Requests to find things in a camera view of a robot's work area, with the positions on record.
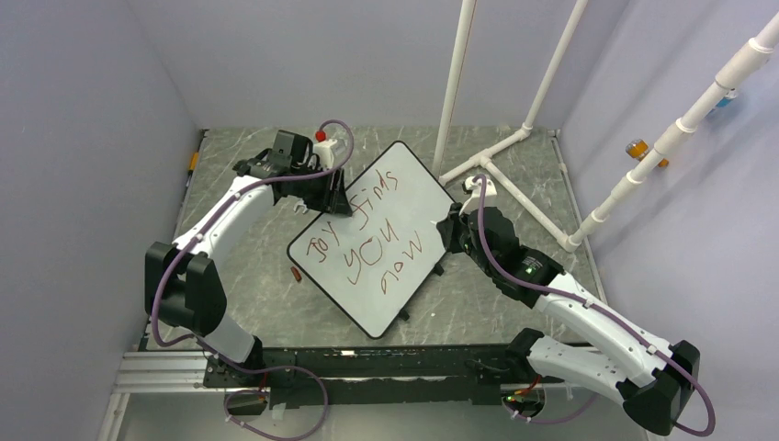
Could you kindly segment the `wire whiteboard stand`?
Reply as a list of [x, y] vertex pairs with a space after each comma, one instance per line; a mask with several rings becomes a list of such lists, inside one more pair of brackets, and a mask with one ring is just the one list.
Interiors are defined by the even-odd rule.
[[410, 320], [409, 307], [412, 306], [413, 303], [422, 296], [424, 289], [429, 285], [430, 280], [433, 278], [433, 276], [441, 277], [444, 273], [445, 270], [442, 263], [441, 262], [435, 263], [431, 271], [425, 276], [425, 278], [422, 280], [421, 284], [417, 287], [417, 289], [413, 292], [411, 297], [401, 307], [399, 312], [396, 314], [395, 319], [400, 322], [409, 321]]

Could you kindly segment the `white framed whiteboard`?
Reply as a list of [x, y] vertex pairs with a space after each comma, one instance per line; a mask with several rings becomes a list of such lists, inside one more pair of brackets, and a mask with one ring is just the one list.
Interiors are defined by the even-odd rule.
[[351, 215], [318, 215], [287, 255], [363, 333], [379, 339], [444, 256], [436, 224], [454, 200], [402, 141], [345, 194]]

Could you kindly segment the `red marker cap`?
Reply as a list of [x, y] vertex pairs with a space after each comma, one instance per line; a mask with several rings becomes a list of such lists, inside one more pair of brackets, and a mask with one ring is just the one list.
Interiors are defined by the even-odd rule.
[[302, 274], [300, 273], [300, 271], [295, 266], [291, 267], [290, 271], [293, 277], [295, 278], [296, 282], [300, 283], [302, 281]]

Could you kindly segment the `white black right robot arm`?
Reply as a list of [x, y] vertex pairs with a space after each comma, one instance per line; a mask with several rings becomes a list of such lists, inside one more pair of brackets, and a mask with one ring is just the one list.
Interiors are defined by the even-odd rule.
[[503, 295], [562, 321], [594, 348], [524, 328], [505, 350], [512, 378], [552, 377], [583, 386], [621, 405], [655, 435], [681, 427], [679, 418], [697, 385], [696, 346], [685, 340], [672, 344], [615, 312], [553, 258], [520, 244], [499, 209], [469, 214], [460, 209], [452, 204], [436, 224], [445, 250], [466, 254]]

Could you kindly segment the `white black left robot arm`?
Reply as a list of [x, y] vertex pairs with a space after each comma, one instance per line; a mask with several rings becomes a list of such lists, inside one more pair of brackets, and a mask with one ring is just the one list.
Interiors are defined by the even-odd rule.
[[314, 136], [279, 130], [271, 147], [237, 161], [231, 186], [207, 214], [171, 243], [153, 243], [144, 256], [144, 309], [160, 347], [188, 339], [228, 364], [243, 386], [265, 369], [264, 348], [228, 313], [218, 266], [247, 230], [281, 199], [300, 199], [307, 209], [350, 216], [343, 167], [355, 139], [329, 137], [324, 121]]

